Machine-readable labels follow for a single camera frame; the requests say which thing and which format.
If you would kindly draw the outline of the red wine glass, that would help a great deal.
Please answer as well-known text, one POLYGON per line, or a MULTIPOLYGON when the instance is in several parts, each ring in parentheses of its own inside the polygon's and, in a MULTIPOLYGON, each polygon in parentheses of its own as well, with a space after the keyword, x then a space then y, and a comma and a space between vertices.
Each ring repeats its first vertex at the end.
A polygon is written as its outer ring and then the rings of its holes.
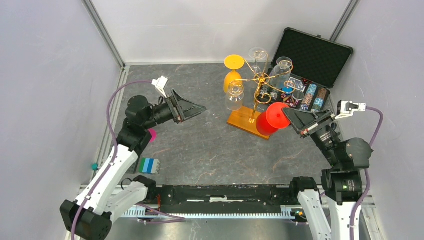
POLYGON ((271 104, 265 112, 262 112, 256 120, 257 131, 264 136, 270 136, 280 129, 288 127, 291 122, 286 117, 283 109, 289 109, 289 105, 283 102, 271 104))

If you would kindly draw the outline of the pink wine glass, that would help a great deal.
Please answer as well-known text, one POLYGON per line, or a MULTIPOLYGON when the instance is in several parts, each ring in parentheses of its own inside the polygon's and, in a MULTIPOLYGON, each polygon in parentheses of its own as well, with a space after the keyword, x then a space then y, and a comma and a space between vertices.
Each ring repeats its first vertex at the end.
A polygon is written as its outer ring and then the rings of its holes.
POLYGON ((157 132, 153 129, 153 128, 150 128, 150 129, 148 129, 148 132, 150 133, 150 135, 151 135, 151 139, 150 139, 150 143, 152 143, 152 142, 154 142, 155 140, 156 140, 156 138, 157 138, 157 132))

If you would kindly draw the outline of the clear textured glass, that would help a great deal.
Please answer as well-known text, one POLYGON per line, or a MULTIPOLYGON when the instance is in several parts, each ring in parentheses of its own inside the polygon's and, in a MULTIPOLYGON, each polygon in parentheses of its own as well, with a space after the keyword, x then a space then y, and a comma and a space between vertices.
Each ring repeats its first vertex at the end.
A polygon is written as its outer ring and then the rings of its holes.
POLYGON ((279 57, 276 60, 276 65, 271 71, 270 84, 279 90, 285 87, 285 82, 290 79, 291 71, 293 70, 293 61, 289 57, 279 57))

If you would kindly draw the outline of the gold wire glass rack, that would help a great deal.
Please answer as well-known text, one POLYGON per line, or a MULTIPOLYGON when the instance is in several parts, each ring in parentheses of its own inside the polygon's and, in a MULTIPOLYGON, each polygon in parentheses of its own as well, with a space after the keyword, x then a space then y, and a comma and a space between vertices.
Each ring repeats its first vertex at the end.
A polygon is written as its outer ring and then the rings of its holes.
POLYGON ((253 82, 256 85, 256 89, 253 92, 253 107, 247 107, 244 105, 243 102, 243 106, 241 107, 241 109, 236 111, 230 110, 231 113, 229 118, 227 119, 227 124, 252 135, 255 135, 259 138, 268 140, 271 135, 262 135, 258 132, 256 128, 257 118, 261 113, 264 113, 272 104, 271 94, 268 93, 268 91, 261 92, 261 89, 263 87, 268 87, 269 89, 276 90, 280 93, 282 93, 283 91, 271 85, 272 77, 270 77, 270 75, 268 75, 264 71, 254 76, 251 69, 251 65, 246 59, 244 59, 244 66, 237 71, 240 73, 242 79, 237 79, 235 81, 241 81, 243 87, 244 83, 250 82, 253 82))

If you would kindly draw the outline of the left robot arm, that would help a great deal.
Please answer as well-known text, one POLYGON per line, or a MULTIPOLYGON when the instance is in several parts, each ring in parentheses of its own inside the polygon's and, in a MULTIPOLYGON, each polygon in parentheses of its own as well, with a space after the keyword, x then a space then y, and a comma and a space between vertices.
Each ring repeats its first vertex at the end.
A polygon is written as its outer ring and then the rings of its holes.
POLYGON ((71 237, 104 240, 113 223, 139 202, 153 203, 157 198, 156 182, 142 175, 116 195, 114 189, 127 170, 139 160, 152 139, 150 129, 167 121, 185 122, 206 111, 178 95, 174 90, 160 104, 151 104, 145 96, 136 95, 127 103, 126 118, 104 165, 89 185, 73 201, 60 206, 65 228, 71 237))

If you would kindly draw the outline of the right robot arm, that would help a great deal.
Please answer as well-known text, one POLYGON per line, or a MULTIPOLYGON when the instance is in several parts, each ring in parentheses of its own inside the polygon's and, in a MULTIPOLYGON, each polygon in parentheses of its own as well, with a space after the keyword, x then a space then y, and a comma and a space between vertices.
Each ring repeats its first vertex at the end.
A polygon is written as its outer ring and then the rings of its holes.
POLYGON ((300 204, 314 240, 350 240, 359 231, 361 201, 365 196, 361 171, 370 167, 373 150, 362 138, 341 140, 336 121, 344 114, 331 110, 302 111, 283 108, 282 112, 302 138, 310 137, 330 164, 322 170, 321 183, 330 211, 322 207, 318 185, 312 177, 295 177, 290 182, 289 199, 300 204))

